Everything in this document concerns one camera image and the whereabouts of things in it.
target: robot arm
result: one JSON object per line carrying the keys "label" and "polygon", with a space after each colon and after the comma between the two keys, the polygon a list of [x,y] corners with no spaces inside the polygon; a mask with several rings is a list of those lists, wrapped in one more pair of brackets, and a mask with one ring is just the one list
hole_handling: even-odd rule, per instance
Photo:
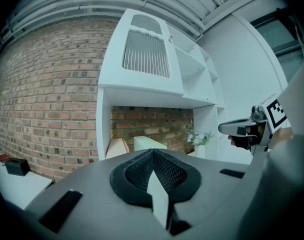
{"label": "robot arm", "polygon": [[273,135],[287,123],[287,117],[273,94],[251,109],[249,118],[221,123],[218,130],[222,134],[233,136],[237,147],[250,150],[252,155],[267,151]]}

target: black box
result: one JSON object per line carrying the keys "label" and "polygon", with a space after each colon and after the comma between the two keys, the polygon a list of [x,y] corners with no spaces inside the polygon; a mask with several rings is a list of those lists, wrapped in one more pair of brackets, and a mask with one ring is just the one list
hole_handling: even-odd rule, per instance
{"label": "black box", "polygon": [[8,174],[25,176],[30,167],[28,161],[25,159],[11,158],[5,162],[5,167]]}

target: white table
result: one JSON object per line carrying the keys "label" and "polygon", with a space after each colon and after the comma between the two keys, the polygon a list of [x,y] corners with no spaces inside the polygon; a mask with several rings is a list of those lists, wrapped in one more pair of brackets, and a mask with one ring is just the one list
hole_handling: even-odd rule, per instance
{"label": "white table", "polygon": [[51,182],[51,179],[42,177],[31,171],[25,176],[11,175],[8,174],[5,166],[0,165],[0,193],[4,199],[23,210]]}

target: red book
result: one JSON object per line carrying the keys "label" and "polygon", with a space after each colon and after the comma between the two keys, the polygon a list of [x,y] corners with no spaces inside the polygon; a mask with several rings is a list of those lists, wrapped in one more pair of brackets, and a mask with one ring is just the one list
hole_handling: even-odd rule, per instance
{"label": "red book", "polygon": [[0,154],[0,165],[4,166],[5,162],[8,161],[11,157],[7,154]]}

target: brick wall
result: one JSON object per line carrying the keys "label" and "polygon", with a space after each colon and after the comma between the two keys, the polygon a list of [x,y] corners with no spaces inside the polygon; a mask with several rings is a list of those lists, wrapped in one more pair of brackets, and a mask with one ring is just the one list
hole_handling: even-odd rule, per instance
{"label": "brick wall", "polygon": [[62,21],[29,33],[0,56],[0,152],[55,181],[98,159],[96,102],[117,21]]}
{"label": "brick wall", "polygon": [[130,151],[135,136],[147,136],[169,150],[185,154],[194,151],[187,142],[189,130],[193,129],[192,109],[115,106],[111,128],[111,137],[124,138]]}

